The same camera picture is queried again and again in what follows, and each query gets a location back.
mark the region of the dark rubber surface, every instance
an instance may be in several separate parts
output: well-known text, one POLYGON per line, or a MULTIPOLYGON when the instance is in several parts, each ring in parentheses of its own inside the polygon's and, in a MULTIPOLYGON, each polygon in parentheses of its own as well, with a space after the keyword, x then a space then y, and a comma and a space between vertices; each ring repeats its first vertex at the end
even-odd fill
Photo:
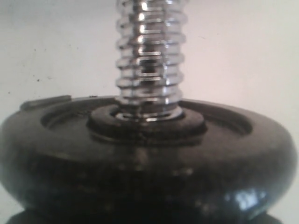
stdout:
POLYGON ((7 191, 50 217, 214 224, 253 218, 292 182, 296 150, 271 119, 185 100, 181 107, 202 113, 208 129, 192 144, 95 140, 88 117, 113 104, 113 98, 66 99, 32 104, 8 118, 0 132, 7 191))

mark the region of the dumbbell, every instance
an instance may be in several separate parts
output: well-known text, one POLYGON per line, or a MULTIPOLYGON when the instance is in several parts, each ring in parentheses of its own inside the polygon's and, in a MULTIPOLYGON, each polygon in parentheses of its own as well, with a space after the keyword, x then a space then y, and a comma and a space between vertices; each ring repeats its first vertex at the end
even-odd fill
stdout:
POLYGON ((277 122, 182 100, 186 0, 118 0, 118 97, 25 102, 0 132, 0 179, 52 219, 246 223, 288 190, 297 154, 277 122))

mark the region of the screw thread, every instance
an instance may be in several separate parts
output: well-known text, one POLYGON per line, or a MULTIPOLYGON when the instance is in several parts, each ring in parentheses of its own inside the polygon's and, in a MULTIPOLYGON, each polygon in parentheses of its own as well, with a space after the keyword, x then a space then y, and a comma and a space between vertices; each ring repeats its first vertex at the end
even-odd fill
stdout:
POLYGON ((179 64, 184 61, 180 45, 185 42, 182 13, 187 0, 118 0, 121 13, 117 46, 121 59, 116 82, 120 119, 157 121, 182 113, 178 84, 183 81, 179 64))

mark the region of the rubber weight plate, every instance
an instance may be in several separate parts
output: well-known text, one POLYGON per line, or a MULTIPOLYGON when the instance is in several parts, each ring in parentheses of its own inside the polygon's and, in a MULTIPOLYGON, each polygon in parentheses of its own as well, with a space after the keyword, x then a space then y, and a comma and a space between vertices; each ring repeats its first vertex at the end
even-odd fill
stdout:
POLYGON ((206 131, 186 144, 121 143, 87 127, 113 98, 28 102, 0 132, 0 179, 25 208, 49 217, 217 223, 252 219, 289 188, 289 133, 243 109, 184 100, 206 131))

